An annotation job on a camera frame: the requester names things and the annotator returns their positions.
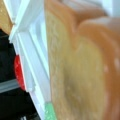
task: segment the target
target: bread slice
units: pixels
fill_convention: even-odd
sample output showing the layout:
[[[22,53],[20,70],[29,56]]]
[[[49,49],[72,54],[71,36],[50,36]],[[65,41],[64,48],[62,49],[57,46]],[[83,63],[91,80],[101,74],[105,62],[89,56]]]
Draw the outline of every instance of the bread slice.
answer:
[[[72,0],[46,0],[45,10],[57,119],[101,120],[105,96],[103,55],[94,43],[79,37],[78,28],[85,20],[105,16],[104,11]]]
[[[3,0],[0,0],[0,29],[2,29],[7,34],[10,34],[12,29],[12,23]]]
[[[96,95],[93,97],[94,100],[93,98],[91,99],[93,101],[91,104],[95,105],[100,99],[102,100],[102,104],[96,104],[99,109],[103,109],[101,114],[103,119],[101,118],[100,120],[120,120],[120,18],[89,20],[81,24],[78,31],[79,37],[77,37],[77,41],[79,47],[77,48],[79,48],[79,53],[82,51],[84,54],[84,51],[80,50],[80,46],[84,43],[83,39],[86,41],[85,46],[89,43],[94,44],[99,49],[102,58],[102,68],[97,67],[100,63],[95,65],[95,62],[96,71],[93,71],[94,67],[87,67],[91,70],[89,71],[90,75],[96,76],[97,71],[99,73],[100,71],[102,72],[101,78],[98,75],[96,77],[96,84],[93,86],[93,91],[96,91]],[[93,55],[92,59],[96,58],[95,52],[96,50],[91,52],[91,55]]]

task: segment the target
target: blurry object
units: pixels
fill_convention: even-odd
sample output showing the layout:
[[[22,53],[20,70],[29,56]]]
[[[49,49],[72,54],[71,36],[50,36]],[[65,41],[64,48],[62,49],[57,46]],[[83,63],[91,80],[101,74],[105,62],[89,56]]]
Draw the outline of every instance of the blurry object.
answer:
[[[0,0],[0,29],[2,29],[7,34],[10,34],[12,29],[12,23],[3,0]]]
[[[24,78],[23,78],[23,73],[22,73],[22,68],[21,68],[21,62],[20,62],[19,55],[16,55],[16,57],[15,57],[14,69],[15,69],[16,79],[17,79],[21,89],[25,90],[25,85],[24,85],[24,80],[23,80]]]
[[[100,19],[102,10],[79,3],[46,0],[45,4],[57,119],[119,120],[120,19]]]

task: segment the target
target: red object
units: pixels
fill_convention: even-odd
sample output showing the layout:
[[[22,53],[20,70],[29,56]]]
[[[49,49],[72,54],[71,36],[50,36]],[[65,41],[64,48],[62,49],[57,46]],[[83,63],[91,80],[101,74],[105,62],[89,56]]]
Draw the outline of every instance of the red object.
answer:
[[[21,89],[25,91],[24,78],[23,78],[23,73],[22,73],[19,55],[16,55],[16,57],[15,57],[14,69],[15,69],[16,79],[17,79]]]

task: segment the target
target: bread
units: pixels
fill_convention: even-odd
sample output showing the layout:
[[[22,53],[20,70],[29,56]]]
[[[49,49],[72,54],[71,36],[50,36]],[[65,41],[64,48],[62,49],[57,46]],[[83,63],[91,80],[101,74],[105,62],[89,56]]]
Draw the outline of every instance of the bread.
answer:
[[[90,57],[88,60],[87,69],[90,68],[91,75],[96,75],[97,70],[102,72],[101,77],[96,76],[96,84],[93,86],[93,93],[96,91],[96,94],[94,95],[94,102],[91,104],[94,105],[95,101],[102,100],[101,104],[98,104],[99,109],[102,108],[101,115],[103,118],[100,120],[120,120],[120,18],[89,20],[82,23],[78,31],[79,50],[84,43],[83,41],[86,41],[85,46],[93,44],[101,55],[94,62],[94,67],[90,68]],[[96,51],[91,52],[92,59],[98,56],[98,53],[97,55],[94,54]],[[95,63],[100,59],[102,61],[95,66]]]
[[[79,26],[85,20],[105,16],[104,11],[72,0],[46,0],[45,11],[51,94],[57,119],[102,120],[102,54],[94,43],[84,39],[79,47]]]
[[[12,29],[12,23],[3,0],[0,0],[0,29],[2,29],[7,34],[10,34]]]

